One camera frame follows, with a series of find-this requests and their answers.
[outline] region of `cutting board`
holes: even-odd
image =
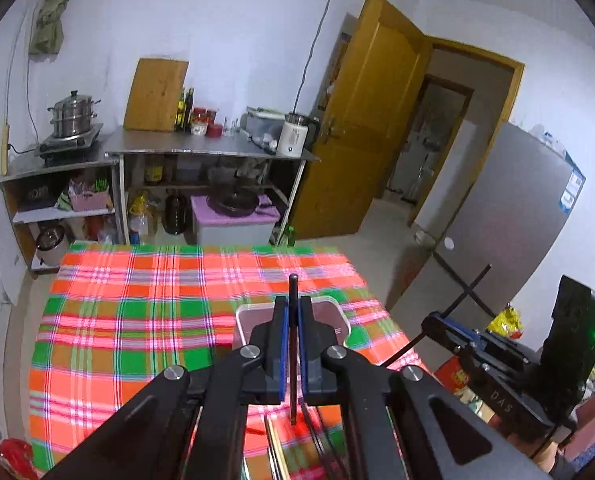
[[[188,61],[141,58],[128,96],[125,129],[173,131],[187,68]]]

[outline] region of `checkered tablecloth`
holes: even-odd
[[[53,283],[30,371],[35,463],[47,471],[171,364],[209,366],[232,345],[234,312],[287,294],[330,296],[351,324],[347,346],[382,362],[407,338],[333,248],[98,246],[75,243]],[[419,364],[414,352],[393,367]],[[245,457],[253,478],[269,478],[263,415],[282,441],[292,478],[324,471],[302,424],[286,406],[252,406]],[[337,408],[324,410],[342,446]]]

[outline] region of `silver screw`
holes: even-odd
[[[184,375],[184,368],[180,365],[171,365],[164,370],[164,377],[169,381],[178,381]]]
[[[326,353],[332,359],[344,359],[346,357],[346,349],[340,345],[329,346]]]
[[[255,345],[246,345],[240,349],[240,355],[247,359],[255,359],[255,357],[260,355],[260,349]]]
[[[402,375],[405,379],[416,383],[424,377],[424,370],[422,370],[419,366],[408,365],[402,368]]]

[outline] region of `gas stove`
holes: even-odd
[[[61,156],[74,155],[76,152],[88,150],[98,135],[100,135],[102,123],[94,124],[92,128],[85,133],[71,137],[53,137],[49,136],[37,145],[35,155],[44,160]]]

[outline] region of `storage bin with purple lid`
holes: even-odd
[[[198,245],[259,246],[268,245],[273,226],[280,218],[276,207],[258,208],[252,215],[232,218],[211,209],[207,196],[190,199],[193,210],[193,231]],[[271,200],[260,195],[260,204]]]

